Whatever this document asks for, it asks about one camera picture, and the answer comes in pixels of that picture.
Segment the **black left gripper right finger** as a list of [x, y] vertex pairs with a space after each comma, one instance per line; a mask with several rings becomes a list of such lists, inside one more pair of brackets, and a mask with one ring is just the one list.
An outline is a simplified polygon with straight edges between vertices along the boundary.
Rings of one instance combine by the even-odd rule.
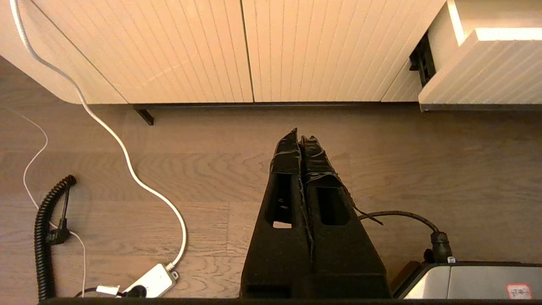
[[389, 299], [387, 271], [357, 218], [350, 192], [316, 137], [303, 136], [300, 145], [314, 295]]

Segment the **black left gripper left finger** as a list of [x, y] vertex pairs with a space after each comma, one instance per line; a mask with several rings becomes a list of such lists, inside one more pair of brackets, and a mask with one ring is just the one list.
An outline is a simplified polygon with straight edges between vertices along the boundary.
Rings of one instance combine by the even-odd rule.
[[268, 182], [241, 273], [242, 299], [303, 296], [312, 271], [313, 233], [303, 178], [302, 148], [294, 128], [275, 148]]

